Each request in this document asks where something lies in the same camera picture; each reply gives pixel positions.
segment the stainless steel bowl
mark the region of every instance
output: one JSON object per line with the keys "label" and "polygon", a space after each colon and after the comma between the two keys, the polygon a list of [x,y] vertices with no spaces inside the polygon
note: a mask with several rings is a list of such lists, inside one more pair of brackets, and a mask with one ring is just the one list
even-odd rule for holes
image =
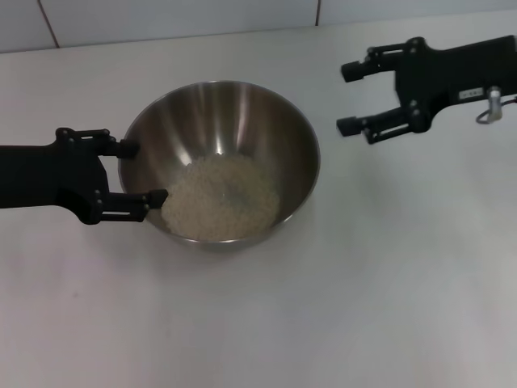
{"label": "stainless steel bowl", "polygon": [[[271,174],[280,195],[275,224],[241,240],[209,242],[173,234],[206,246],[265,238],[305,203],[320,167],[317,138],[304,115],[281,95],[246,82],[202,82],[172,91],[135,119],[126,138],[141,145],[134,160],[120,160],[120,181],[128,193],[166,188],[194,159],[215,153],[244,154]],[[159,211],[147,219],[170,233]]]}

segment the uncooked rice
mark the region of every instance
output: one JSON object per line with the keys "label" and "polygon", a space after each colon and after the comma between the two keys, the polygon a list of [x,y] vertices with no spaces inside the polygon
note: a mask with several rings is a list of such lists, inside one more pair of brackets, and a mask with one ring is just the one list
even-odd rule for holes
{"label": "uncooked rice", "polygon": [[235,154],[198,158],[167,188],[162,217],[170,231],[204,241],[250,237],[275,222],[280,199],[267,172]]}

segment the white tile wall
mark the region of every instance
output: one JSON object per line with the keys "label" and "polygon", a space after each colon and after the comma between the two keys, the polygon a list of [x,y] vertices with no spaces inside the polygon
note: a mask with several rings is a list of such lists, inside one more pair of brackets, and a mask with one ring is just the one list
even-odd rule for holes
{"label": "white tile wall", "polygon": [[314,25],[317,0],[43,0],[61,46]]}
{"label": "white tile wall", "polygon": [[322,0],[320,25],[510,8],[517,0]]}
{"label": "white tile wall", "polygon": [[0,0],[0,53],[53,47],[36,0]]}

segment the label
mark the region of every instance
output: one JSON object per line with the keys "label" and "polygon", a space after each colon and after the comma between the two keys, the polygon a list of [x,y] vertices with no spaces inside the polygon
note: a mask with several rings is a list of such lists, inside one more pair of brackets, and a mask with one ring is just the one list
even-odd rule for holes
{"label": "label", "polygon": [[462,99],[471,99],[473,97],[481,97],[483,96],[485,93],[483,91],[483,88],[482,87],[478,87],[476,89],[468,89],[467,91],[461,91],[460,92],[460,100]]}

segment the bowl rim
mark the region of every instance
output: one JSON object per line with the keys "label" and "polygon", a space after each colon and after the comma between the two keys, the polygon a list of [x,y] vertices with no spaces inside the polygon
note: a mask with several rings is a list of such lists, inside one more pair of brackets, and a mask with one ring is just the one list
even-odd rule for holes
{"label": "bowl rim", "polygon": [[[149,221],[147,219],[147,217],[145,218],[145,220],[149,223],[149,224],[152,224],[154,227],[156,227],[156,229],[160,230],[162,233],[164,234],[168,234],[169,236],[173,236],[175,238],[179,238],[185,242],[188,242],[188,243],[194,243],[194,244],[224,244],[224,245],[229,245],[229,244],[233,244],[233,243],[246,243],[246,242],[253,242],[253,241],[262,241],[264,240],[269,234],[272,234],[275,230],[279,229],[281,226],[285,225],[286,222],[288,222],[290,219],[292,219],[292,217],[297,214],[300,209],[305,205],[305,202],[307,202],[307,200],[310,198],[310,196],[312,195],[313,191],[314,191],[314,188],[316,187],[316,183],[317,183],[317,180],[319,178],[319,175],[320,175],[320,169],[321,169],[321,164],[322,164],[322,156],[321,156],[321,152],[320,152],[320,145],[319,145],[319,141],[317,140],[317,136],[316,136],[316,131],[314,130],[314,127],[311,125],[309,119],[307,119],[307,117],[305,116],[305,114],[294,104],[292,103],[291,101],[289,101],[289,99],[286,99],[283,95],[281,95],[280,93],[277,93],[276,91],[272,91],[271,89],[268,89],[264,86],[260,86],[260,85],[257,85],[256,83],[252,83],[252,82],[246,82],[246,81],[232,81],[232,80],[219,80],[219,81],[201,81],[201,82],[194,82],[194,83],[190,83],[188,85],[184,85],[184,86],[181,86],[179,88],[176,88],[176,89],[173,89],[172,91],[169,91],[167,93],[165,93],[164,95],[158,97],[157,99],[155,99],[152,103],[149,103],[141,112],[140,114],[138,114],[138,116],[135,118],[135,120],[132,121],[132,123],[129,125],[125,135],[124,135],[124,140],[127,140],[128,138],[128,135],[131,133],[131,130],[132,128],[135,126],[136,122],[156,103],[158,103],[159,101],[161,101],[162,99],[165,99],[166,97],[168,97],[169,95],[172,95],[173,93],[176,93],[178,91],[181,91],[183,89],[187,89],[187,88],[191,88],[193,86],[200,86],[200,85],[206,85],[206,84],[209,84],[209,83],[232,83],[232,84],[237,84],[237,85],[246,85],[246,86],[252,86],[252,87],[256,87],[258,89],[262,89],[263,91],[266,91],[266,92],[269,92],[269,93],[272,93],[273,95],[276,95],[277,97],[279,97],[281,100],[283,100],[285,103],[287,103],[288,105],[290,105],[292,108],[294,108],[294,110],[296,112],[298,112],[298,114],[301,116],[301,118],[303,119],[303,121],[308,125],[309,129],[310,129],[310,134],[314,140],[314,145],[316,147],[316,156],[317,156],[317,169],[316,169],[316,175],[314,176],[314,180],[313,180],[313,185],[311,186],[311,188],[309,189],[309,191],[307,192],[307,195],[305,196],[305,198],[302,200],[302,202],[300,202],[298,204],[298,206],[291,212],[291,214],[289,214],[286,218],[284,218],[283,220],[280,220],[280,221],[277,221],[273,226],[269,227],[268,229],[264,230],[263,232],[259,233],[259,234],[254,234],[252,236],[248,236],[248,237],[244,237],[244,238],[236,238],[236,239],[233,239],[233,240],[197,240],[195,238],[188,238],[186,236],[182,236],[181,234],[177,234],[177,233],[173,233],[171,232],[170,230],[163,230],[162,228],[159,228],[157,227],[156,225],[154,225],[151,221]],[[123,162],[123,159],[119,159],[119,163],[118,163],[118,173],[119,173],[119,181],[120,181],[120,186],[122,187],[122,190],[123,192],[128,192],[128,190],[126,189],[125,185],[124,185],[124,181],[122,180],[122,173],[121,173],[121,167],[122,167],[122,162]]]}

